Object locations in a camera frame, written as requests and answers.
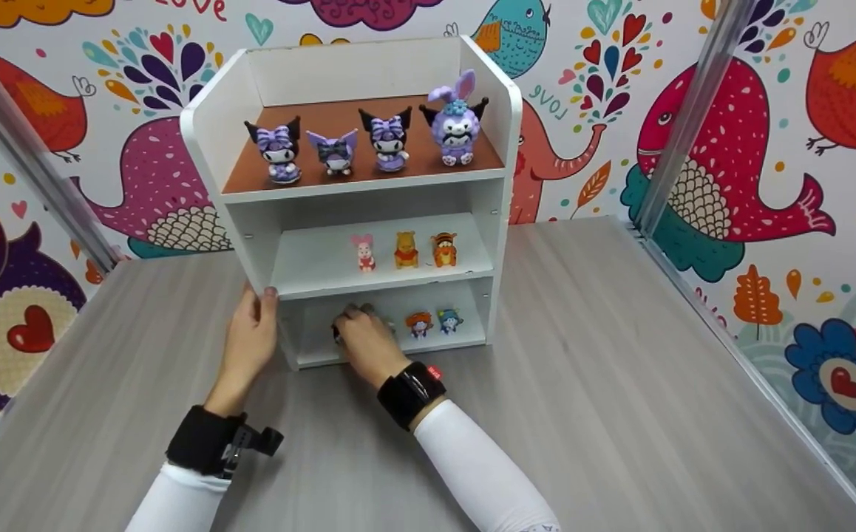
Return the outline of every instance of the white sleeve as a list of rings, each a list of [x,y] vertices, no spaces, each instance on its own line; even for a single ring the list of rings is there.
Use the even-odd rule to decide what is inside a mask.
[[[425,415],[415,438],[481,532],[559,532],[533,482],[454,402]]]
[[[126,532],[208,532],[230,480],[166,463],[135,511]]]

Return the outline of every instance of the purple bunny figurine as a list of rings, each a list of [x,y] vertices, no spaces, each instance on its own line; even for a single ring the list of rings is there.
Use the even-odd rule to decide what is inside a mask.
[[[468,107],[468,97],[475,91],[475,71],[465,70],[455,83],[455,88],[438,87],[428,94],[428,101],[444,100],[441,111],[419,105],[431,126],[432,137],[441,146],[441,162],[445,166],[466,165],[473,161],[475,141],[481,134],[481,115],[490,102],[481,98],[481,102]]]
[[[373,117],[359,110],[363,119],[363,129],[370,134],[372,148],[375,148],[375,164],[381,171],[400,171],[408,161],[405,142],[408,141],[408,128],[412,123],[412,108],[399,112],[388,120]]]
[[[300,117],[289,124],[277,126],[273,131],[255,126],[245,120],[251,140],[260,150],[260,156],[270,163],[267,173],[277,185],[290,185],[300,179],[300,167],[294,161],[300,153]]]
[[[326,175],[353,173],[353,155],[358,132],[359,130],[352,130],[340,138],[326,138],[307,130],[307,140],[316,148],[319,162],[326,165]]]

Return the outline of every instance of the gray table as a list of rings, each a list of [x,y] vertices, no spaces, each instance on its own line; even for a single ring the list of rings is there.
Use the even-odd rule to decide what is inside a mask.
[[[856,531],[856,505],[617,222],[512,228],[506,262],[495,346],[425,358],[566,530]],[[0,531],[123,529],[208,391],[242,280],[232,253],[106,280],[0,423]],[[287,439],[242,464],[215,530],[471,529],[346,367],[277,364],[248,408]]]

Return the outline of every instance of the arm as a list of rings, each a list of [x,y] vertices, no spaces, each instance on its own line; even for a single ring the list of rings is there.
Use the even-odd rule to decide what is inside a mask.
[[[376,390],[411,364],[371,306],[347,307],[334,324],[351,366]],[[535,485],[454,402],[436,398],[409,429],[480,530],[559,531],[556,516]]]
[[[276,291],[265,290],[260,299],[245,288],[228,323],[225,354],[218,378],[202,405],[212,420],[241,414],[248,392],[276,347]],[[230,478],[201,474],[165,462],[135,511],[126,532],[208,532]]]

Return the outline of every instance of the shelf board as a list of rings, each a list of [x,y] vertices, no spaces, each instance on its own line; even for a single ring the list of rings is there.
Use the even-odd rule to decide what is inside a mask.
[[[415,231],[418,268],[395,269],[395,233],[399,231]],[[435,266],[431,236],[442,231],[458,233],[458,266]],[[351,235],[362,233],[373,236],[373,272],[360,272],[350,241]],[[284,231],[270,285],[288,300],[492,275],[493,263],[478,225],[471,214],[461,213]]]
[[[353,294],[353,297],[336,297],[310,301],[304,311],[303,331],[297,347],[297,364],[300,368],[326,366],[342,360],[340,349],[333,343],[330,323],[346,307],[347,303],[368,302],[376,307],[378,315],[395,324],[398,346],[405,354],[455,349],[458,347],[481,346],[486,343],[484,324],[478,314],[471,290],[462,283],[405,287],[400,290],[382,290],[377,293]],[[454,307],[464,320],[458,331],[452,334],[441,332],[438,311]],[[412,338],[404,320],[417,311],[432,313],[435,326],[428,330],[426,338]]]
[[[454,181],[473,181],[503,177],[503,161],[490,144],[483,129],[475,142],[475,160],[468,166],[445,166],[441,153],[432,140],[431,130],[418,105],[425,103],[425,95],[409,95],[400,98],[376,98],[376,100],[347,100],[300,105],[265,107],[255,123],[265,128],[275,128],[300,116],[300,153],[296,164],[303,175],[293,185],[269,185],[267,162],[261,157],[254,144],[248,140],[232,169],[228,182],[221,194],[223,202],[258,202],[344,192],[372,191],[380,188],[401,186],[435,185]],[[405,148],[411,158],[407,166],[398,172],[377,171],[375,151],[368,141],[368,134],[361,128],[359,108],[375,117],[388,118],[412,106],[412,125],[408,130]],[[306,141],[306,130],[324,136],[338,137],[353,129],[359,129],[359,146],[353,161],[353,175],[330,177],[317,160],[316,151]]]

